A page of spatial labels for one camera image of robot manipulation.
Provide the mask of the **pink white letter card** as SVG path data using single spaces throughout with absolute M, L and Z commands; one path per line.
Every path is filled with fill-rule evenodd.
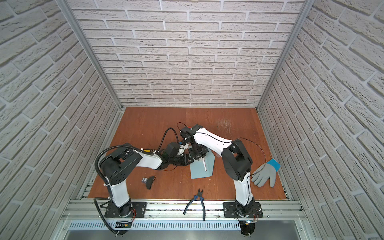
M 204 166 L 204 169 L 205 169 L 205 172 L 206 172 L 207 171 L 207 166 L 206 166 L 205 159 L 202 159 L 202 162 L 203 162 L 203 166 Z

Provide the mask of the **white glue stick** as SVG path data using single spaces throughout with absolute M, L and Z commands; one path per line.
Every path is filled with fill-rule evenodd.
M 189 144 L 180 145 L 180 149 L 179 149 L 178 155 L 183 155 L 184 152 L 188 149 L 188 147 L 189 147 Z

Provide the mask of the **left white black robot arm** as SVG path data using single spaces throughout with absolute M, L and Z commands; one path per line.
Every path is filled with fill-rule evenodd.
M 97 155 L 94 161 L 95 170 L 104 182 L 109 196 L 95 197 L 94 204 L 103 223 L 112 233 L 122 236 L 126 231 L 116 231 L 109 225 L 101 212 L 105 205 L 99 205 L 98 200 L 107 200 L 106 213 L 114 210 L 121 218 L 132 216 L 132 220 L 127 222 L 132 224 L 137 214 L 127 190 L 128 176 L 136 167 L 163 171 L 169 165 L 188 166 L 194 160 L 185 152 L 187 148 L 187 145 L 179 141 L 175 129 L 168 128 L 155 150 L 139 149 L 126 143 L 109 147 Z

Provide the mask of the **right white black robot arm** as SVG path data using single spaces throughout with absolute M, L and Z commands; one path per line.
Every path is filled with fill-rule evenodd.
M 180 130 L 182 143 L 188 144 L 189 156 L 194 161 L 206 162 L 217 153 L 223 160 L 228 176 L 234 180 L 236 214 L 246 217 L 252 212 L 255 198 L 251 191 L 251 170 L 253 160 L 240 139 L 221 138 L 201 125 Z

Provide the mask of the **small black clip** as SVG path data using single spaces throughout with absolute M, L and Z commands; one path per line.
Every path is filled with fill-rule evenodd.
M 156 179 L 156 176 L 151 176 L 149 178 L 143 178 L 142 183 L 146 185 L 147 190 L 152 188 L 152 185 Z

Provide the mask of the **grey blue work glove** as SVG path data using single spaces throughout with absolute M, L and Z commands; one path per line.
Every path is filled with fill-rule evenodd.
M 260 188 L 267 180 L 270 180 L 270 187 L 273 188 L 276 183 L 277 172 L 280 168 L 281 165 L 275 159 L 271 159 L 252 174 L 251 181 Z

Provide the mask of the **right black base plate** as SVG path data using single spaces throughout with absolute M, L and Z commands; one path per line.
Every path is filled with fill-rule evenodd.
M 225 218 L 263 218 L 263 210 L 259 202 L 251 202 L 245 207 L 237 202 L 224 202 Z

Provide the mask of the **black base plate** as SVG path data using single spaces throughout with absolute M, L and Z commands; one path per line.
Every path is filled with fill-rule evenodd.
M 245 207 L 237 202 L 224 202 L 225 218 L 263 218 L 263 210 L 259 202 L 251 202 Z
M 143 218 L 146 212 L 147 202 L 128 202 L 121 207 L 117 207 L 114 202 L 109 202 L 104 214 L 106 218 Z

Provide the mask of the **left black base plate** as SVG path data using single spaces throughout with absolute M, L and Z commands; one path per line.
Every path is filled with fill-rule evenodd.
M 114 202 L 109 202 L 104 214 L 106 218 L 143 218 L 146 212 L 147 202 L 128 202 L 121 207 L 117 207 Z

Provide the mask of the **aluminium frame rail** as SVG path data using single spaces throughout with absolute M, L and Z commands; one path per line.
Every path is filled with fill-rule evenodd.
M 104 204 L 105 207 L 101 209 L 102 215 L 106 212 L 107 200 L 98 200 L 98 204 Z M 206 221 L 305 221 L 307 215 L 305 214 L 302 205 L 299 201 L 287 200 L 272 200 L 262 201 L 256 200 L 261 204 L 264 217 L 263 218 L 225 218 L 224 216 L 224 202 L 234 202 L 230 200 L 195 200 L 188 206 L 188 200 L 155 200 L 155 199 L 134 199 L 132 202 L 147 202 L 146 212 L 143 218 L 135 218 L 135 220 L 206 220 Z M 106 218 L 106 220 L 118 220 L 118 218 Z M 61 220 L 101 220 L 101 217 L 96 209 L 94 200 L 82 199 L 71 200 L 65 207 L 61 216 Z

